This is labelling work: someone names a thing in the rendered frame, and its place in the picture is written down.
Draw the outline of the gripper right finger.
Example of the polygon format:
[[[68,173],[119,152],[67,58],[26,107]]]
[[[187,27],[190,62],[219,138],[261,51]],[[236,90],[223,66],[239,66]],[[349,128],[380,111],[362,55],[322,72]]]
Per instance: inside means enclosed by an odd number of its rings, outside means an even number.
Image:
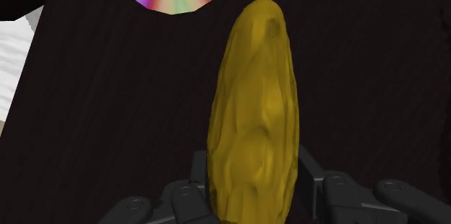
[[[373,189],[347,173],[325,171],[305,147],[298,149],[296,193],[320,224],[451,224],[451,206],[399,180]]]

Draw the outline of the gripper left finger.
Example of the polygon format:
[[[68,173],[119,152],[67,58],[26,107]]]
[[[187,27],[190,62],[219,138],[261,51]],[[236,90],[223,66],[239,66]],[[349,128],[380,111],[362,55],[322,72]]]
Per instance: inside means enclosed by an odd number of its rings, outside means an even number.
[[[119,201],[98,224],[220,224],[208,199],[207,153],[193,154],[190,177],[164,187],[152,203],[145,197]]]

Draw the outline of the yellow banana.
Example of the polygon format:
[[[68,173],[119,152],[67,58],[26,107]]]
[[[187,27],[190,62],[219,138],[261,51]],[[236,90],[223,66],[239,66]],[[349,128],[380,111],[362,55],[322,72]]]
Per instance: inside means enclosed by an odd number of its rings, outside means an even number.
[[[214,213],[229,224],[285,224],[298,176],[299,108],[281,8],[255,0],[223,55],[207,136]]]

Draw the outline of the dark wooden table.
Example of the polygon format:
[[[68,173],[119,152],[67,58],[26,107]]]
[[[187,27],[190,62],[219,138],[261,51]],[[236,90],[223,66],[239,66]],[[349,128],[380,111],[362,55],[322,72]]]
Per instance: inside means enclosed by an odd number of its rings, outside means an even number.
[[[43,10],[0,136],[0,224],[97,224],[186,178],[252,1],[166,15],[134,0],[0,0],[0,20]],[[316,161],[451,202],[451,0],[273,1]]]

